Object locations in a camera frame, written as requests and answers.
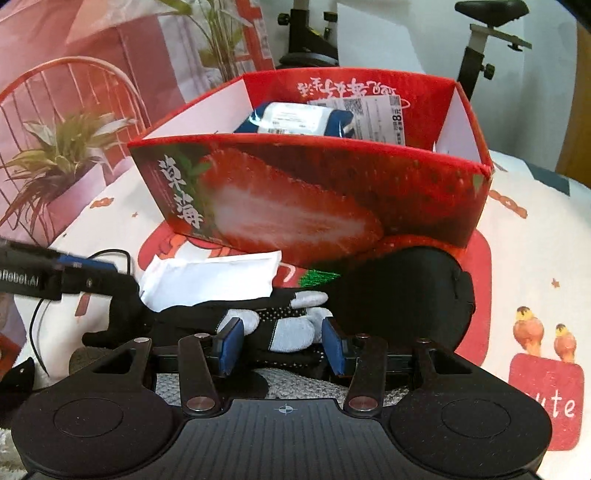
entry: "barcode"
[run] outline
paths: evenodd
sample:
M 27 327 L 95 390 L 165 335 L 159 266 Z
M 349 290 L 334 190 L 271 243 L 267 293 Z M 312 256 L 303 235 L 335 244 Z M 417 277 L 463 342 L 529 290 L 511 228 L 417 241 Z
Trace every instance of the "barcode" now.
M 355 115 L 363 115 L 363 105 L 361 98 L 343 98 L 345 110 L 353 112 Z
M 397 107 L 401 106 L 399 95 L 390 95 L 390 106 L 397 106 Z

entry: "glove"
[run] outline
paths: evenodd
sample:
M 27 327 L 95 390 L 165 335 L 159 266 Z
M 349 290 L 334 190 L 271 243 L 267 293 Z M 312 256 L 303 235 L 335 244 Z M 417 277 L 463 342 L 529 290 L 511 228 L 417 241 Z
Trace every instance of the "glove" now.
M 326 293 L 319 291 L 276 288 L 269 297 L 254 300 L 207 301 L 153 312 L 137 295 L 113 297 L 108 329 L 86 333 L 82 342 L 86 346 L 116 348 L 137 336 L 149 336 L 154 346 L 175 345 L 187 335 L 215 335 L 238 317 L 244 323 L 249 356 L 256 361 L 258 351 L 292 353 L 320 343 L 322 320 L 331 315 L 321 307 L 327 298 Z

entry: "screw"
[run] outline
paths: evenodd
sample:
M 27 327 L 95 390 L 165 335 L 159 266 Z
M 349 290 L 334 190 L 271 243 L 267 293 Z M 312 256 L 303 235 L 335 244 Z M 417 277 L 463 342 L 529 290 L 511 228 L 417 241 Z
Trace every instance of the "screw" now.
M 193 397 L 187 400 L 187 408 L 193 411 L 208 411 L 215 406 L 215 400 L 209 397 Z
M 378 401 L 372 397 L 353 397 L 349 400 L 349 407 L 357 411 L 371 411 L 378 408 Z

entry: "bike seat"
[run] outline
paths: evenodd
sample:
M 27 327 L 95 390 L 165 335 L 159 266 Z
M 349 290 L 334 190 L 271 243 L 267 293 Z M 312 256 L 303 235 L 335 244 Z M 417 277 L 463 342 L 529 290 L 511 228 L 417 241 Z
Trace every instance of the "bike seat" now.
M 495 28 L 530 13 L 523 0 L 467 0 L 456 3 L 456 12 Z

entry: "bird print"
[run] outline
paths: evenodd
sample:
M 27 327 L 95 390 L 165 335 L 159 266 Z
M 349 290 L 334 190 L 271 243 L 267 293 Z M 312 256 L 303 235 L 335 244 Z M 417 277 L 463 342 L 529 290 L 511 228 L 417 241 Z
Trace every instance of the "bird print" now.
M 517 309 L 513 336 L 527 353 L 540 356 L 544 325 L 528 307 Z
M 574 351 L 577 349 L 577 340 L 564 323 L 556 326 L 556 338 L 554 339 L 554 351 L 560 359 L 568 364 L 574 363 Z

